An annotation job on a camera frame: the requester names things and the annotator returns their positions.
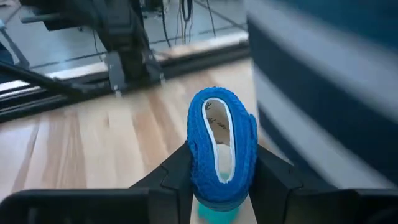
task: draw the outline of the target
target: striped fabric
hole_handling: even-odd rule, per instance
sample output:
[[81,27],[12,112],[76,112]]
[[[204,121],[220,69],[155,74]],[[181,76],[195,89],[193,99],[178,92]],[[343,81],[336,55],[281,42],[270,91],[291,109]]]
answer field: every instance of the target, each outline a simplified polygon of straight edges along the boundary
[[336,187],[395,188],[398,20],[386,1],[350,2],[246,0],[260,124]]

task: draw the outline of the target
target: blue knit shoe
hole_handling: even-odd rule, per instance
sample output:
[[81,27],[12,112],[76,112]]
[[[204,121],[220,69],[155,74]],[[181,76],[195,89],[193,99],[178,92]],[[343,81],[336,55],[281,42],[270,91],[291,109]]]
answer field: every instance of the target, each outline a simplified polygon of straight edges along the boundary
[[[254,175],[257,125],[253,115],[229,90],[204,89],[191,102],[187,140],[193,156],[192,183],[196,198],[212,211],[229,211],[227,216],[235,217]],[[202,212],[204,207],[198,208],[199,215],[209,222],[219,220],[214,219],[217,213],[210,215]]]

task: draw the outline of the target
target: gray floor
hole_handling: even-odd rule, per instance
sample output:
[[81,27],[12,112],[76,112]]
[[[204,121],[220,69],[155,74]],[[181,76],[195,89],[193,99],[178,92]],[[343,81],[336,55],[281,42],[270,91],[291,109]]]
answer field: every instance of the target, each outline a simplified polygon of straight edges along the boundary
[[[172,0],[167,8],[166,28],[172,45],[182,44],[180,23],[177,19],[178,3]],[[197,0],[193,6],[193,25],[191,42],[213,38],[209,10],[205,0]],[[216,35],[241,32],[246,27],[246,15],[242,0],[210,0]],[[96,33],[84,27],[49,32],[43,23],[22,24],[21,17],[29,15],[29,10],[22,8],[7,22],[7,32],[30,62],[30,69],[40,73],[57,72],[60,70],[100,62],[98,52],[105,52]],[[144,20],[150,45],[155,50],[168,48],[162,27],[162,18],[148,15]]]

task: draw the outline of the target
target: white insole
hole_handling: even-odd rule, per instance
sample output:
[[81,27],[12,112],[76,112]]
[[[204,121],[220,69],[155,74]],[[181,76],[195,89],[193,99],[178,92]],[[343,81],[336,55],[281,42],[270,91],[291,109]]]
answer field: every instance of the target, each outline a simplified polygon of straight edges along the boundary
[[203,119],[213,145],[218,180],[227,183],[235,172],[235,148],[231,113],[221,99],[210,98],[202,107]]

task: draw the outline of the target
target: wooden table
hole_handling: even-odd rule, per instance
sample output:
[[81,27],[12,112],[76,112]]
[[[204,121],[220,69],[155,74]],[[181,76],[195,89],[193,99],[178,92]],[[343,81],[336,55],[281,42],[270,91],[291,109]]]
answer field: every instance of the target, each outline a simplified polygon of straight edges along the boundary
[[[246,34],[236,34],[178,46],[168,54],[189,54],[245,38]],[[188,107],[199,90],[228,88],[250,113],[257,114],[251,67],[250,60],[243,60],[167,80],[163,86],[122,98],[108,95],[1,124],[0,199],[22,189],[131,186],[183,144]],[[50,76],[66,78],[105,69],[99,63]],[[192,209],[191,223],[203,223],[195,211],[196,201]],[[246,200],[236,223],[255,222]]]

